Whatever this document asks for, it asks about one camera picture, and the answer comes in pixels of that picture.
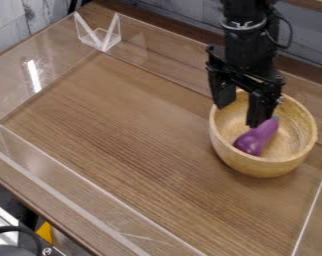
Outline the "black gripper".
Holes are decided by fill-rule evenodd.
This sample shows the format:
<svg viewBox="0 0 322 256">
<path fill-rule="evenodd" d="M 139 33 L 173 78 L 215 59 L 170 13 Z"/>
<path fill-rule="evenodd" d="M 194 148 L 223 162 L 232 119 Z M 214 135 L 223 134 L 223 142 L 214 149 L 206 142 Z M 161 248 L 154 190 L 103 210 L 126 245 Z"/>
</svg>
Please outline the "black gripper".
<svg viewBox="0 0 322 256">
<path fill-rule="evenodd" d="M 248 92 L 245 125 L 256 128 L 272 117 L 282 102 L 284 79 L 273 67 L 280 44 L 278 20 L 260 19 L 236 22 L 221 20 L 223 29 L 223 55 L 215 46 L 206 47 L 207 82 L 213 103 L 218 109 L 236 100 L 236 88 Z"/>
</svg>

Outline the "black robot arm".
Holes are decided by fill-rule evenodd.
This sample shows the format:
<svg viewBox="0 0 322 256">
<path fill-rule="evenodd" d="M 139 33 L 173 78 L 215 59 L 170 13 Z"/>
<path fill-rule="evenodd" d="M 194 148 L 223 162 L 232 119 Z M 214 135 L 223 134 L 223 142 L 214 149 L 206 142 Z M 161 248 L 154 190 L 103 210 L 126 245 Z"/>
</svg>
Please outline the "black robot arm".
<svg viewBox="0 0 322 256">
<path fill-rule="evenodd" d="M 236 101 L 236 90 L 248 93 L 245 125 L 256 128 L 272 117 L 281 102 L 284 77 L 273 64 L 277 49 L 292 44 L 290 22 L 274 8 L 277 0 L 221 0 L 223 55 L 205 48 L 207 83 L 218 109 Z"/>
</svg>

